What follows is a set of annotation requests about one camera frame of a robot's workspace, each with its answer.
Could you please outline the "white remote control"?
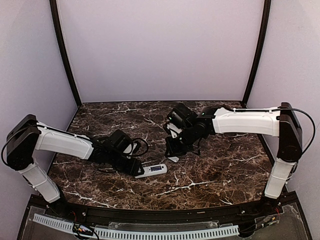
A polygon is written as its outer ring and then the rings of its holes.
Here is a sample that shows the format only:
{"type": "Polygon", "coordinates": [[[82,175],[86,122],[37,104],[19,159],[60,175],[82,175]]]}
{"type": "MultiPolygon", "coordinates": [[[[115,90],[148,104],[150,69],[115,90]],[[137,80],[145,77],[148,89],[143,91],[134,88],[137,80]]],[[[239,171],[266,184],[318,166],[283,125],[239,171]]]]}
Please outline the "white remote control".
{"type": "Polygon", "coordinates": [[[143,173],[140,172],[139,175],[135,176],[136,179],[162,175],[162,174],[166,174],[168,171],[168,168],[165,164],[145,166],[142,169],[144,172],[143,173]]]}

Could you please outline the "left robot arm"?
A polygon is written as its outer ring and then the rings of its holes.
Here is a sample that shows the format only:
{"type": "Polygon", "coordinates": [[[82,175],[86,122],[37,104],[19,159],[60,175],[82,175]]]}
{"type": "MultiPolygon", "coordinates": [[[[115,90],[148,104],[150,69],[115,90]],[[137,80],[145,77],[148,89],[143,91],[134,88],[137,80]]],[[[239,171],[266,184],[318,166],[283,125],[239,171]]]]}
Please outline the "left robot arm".
{"type": "Polygon", "coordinates": [[[55,182],[33,158],[34,151],[49,151],[76,157],[97,164],[108,164],[117,172],[133,177],[145,173],[138,159],[139,138],[130,138],[122,130],[110,136],[92,137],[50,127],[28,114],[7,135],[1,160],[19,172],[51,204],[63,194],[55,182]]]}

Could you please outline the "white battery cover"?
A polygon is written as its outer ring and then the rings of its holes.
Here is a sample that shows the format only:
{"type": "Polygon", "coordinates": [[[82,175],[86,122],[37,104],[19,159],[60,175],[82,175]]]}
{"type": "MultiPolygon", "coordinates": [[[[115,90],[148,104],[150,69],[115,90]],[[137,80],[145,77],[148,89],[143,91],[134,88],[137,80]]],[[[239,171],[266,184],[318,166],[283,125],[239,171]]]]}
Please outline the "white battery cover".
{"type": "Polygon", "coordinates": [[[174,162],[174,163],[177,163],[177,162],[179,161],[179,158],[176,157],[176,156],[174,156],[174,157],[169,157],[168,159],[171,160],[171,161],[174,162]]]}

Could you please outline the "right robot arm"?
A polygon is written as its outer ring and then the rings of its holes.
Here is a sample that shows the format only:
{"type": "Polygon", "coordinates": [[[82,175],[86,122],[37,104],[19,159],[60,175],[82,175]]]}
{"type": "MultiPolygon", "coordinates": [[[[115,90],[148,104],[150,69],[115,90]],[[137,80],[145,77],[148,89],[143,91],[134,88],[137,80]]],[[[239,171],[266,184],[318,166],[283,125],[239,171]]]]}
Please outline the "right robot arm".
{"type": "Polygon", "coordinates": [[[209,135],[225,133],[248,133],[277,137],[278,151],[264,196],[277,199],[290,174],[307,150],[303,147],[303,131],[296,116],[298,109],[288,102],[270,108],[205,107],[200,113],[178,103],[167,115],[163,128],[168,133],[165,139],[165,157],[184,156],[189,152],[196,155],[194,147],[209,135]]]}

